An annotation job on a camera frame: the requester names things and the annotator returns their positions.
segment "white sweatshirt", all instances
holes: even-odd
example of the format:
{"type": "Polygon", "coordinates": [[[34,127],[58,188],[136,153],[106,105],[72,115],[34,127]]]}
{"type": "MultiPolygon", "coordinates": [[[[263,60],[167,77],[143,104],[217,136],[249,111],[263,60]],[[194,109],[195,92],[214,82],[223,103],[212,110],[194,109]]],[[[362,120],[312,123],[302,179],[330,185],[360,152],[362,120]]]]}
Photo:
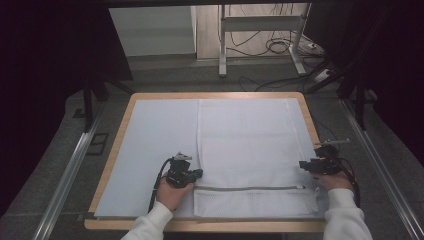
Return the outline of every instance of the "white sweatshirt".
{"type": "MultiPolygon", "coordinates": [[[[348,189],[333,189],[328,192],[330,207],[325,213],[327,226],[324,240],[371,240],[371,233],[364,223],[364,213],[353,201],[353,192],[348,189]]],[[[162,240],[163,229],[172,219],[172,213],[160,202],[147,216],[135,220],[123,240],[162,240]]]]}

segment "person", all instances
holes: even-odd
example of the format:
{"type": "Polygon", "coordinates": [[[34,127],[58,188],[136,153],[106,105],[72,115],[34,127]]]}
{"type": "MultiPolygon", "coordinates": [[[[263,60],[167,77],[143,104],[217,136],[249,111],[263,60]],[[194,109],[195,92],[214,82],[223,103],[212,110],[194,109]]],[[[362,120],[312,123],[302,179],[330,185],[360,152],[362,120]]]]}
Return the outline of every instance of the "person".
{"type": "MultiPolygon", "coordinates": [[[[353,200],[353,187],[347,176],[343,172],[335,175],[313,174],[313,176],[327,188],[330,199],[329,209],[325,212],[327,225],[324,240],[372,239],[364,222],[364,213],[356,207],[353,200]]],[[[122,239],[162,240],[163,230],[173,217],[172,211],[177,209],[184,196],[192,189],[193,184],[175,189],[162,178],[153,209],[146,216],[137,218],[122,239]]]]}

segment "sleeve cuff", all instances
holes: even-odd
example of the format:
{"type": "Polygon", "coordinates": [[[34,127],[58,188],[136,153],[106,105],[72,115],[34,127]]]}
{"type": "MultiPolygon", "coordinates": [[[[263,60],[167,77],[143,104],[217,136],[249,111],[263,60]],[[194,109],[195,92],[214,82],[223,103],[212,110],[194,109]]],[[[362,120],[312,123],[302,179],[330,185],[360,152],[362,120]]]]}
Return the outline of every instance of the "sleeve cuff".
{"type": "Polygon", "coordinates": [[[162,203],[155,202],[153,209],[147,215],[147,218],[155,225],[158,229],[164,229],[166,224],[172,219],[173,214],[166,208],[162,203]]]}
{"type": "Polygon", "coordinates": [[[353,192],[345,188],[336,188],[328,191],[328,197],[330,198],[330,209],[356,208],[353,196],[353,192]]]}

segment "white wall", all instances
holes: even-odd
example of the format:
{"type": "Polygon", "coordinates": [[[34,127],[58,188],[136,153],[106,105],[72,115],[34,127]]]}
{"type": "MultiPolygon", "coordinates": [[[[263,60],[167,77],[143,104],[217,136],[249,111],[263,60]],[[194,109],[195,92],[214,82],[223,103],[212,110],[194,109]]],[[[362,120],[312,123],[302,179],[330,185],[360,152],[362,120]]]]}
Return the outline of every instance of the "white wall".
{"type": "Polygon", "coordinates": [[[111,8],[109,11],[126,56],[196,51],[194,7],[111,8]]]}

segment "wooden table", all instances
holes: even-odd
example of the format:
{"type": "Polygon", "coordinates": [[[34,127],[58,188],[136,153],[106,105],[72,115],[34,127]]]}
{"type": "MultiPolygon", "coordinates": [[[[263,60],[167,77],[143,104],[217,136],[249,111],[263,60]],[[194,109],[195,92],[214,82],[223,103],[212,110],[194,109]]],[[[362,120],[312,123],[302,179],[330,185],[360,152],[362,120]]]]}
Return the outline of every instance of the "wooden table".
{"type": "MultiPolygon", "coordinates": [[[[105,169],[93,197],[89,213],[94,213],[109,177],[112,173],[119,149],[124,138],[125,131],[130,121],[133,108],[137,100],[143,99],[255,99],[255,98],[297,98],[305,118],[306,126],[313,143],[319,142],[311,115],[306,105],[305,98],[298,92],[283,93],[244,93],[244,92],[220,92],[220,93],[136,93],[132,95],[125,111],[121,125],[112,146],[105,169]]],[[[86,219],[87,229],[97,230],[129,230],[135,219],[86,219]]],[[[187,220],[173,219],[165,228],[168,232],[323,232],[325,228],[324,219],[266,219],[266,220],[240,220],[240,219],[205,219],[187,220]]]]}

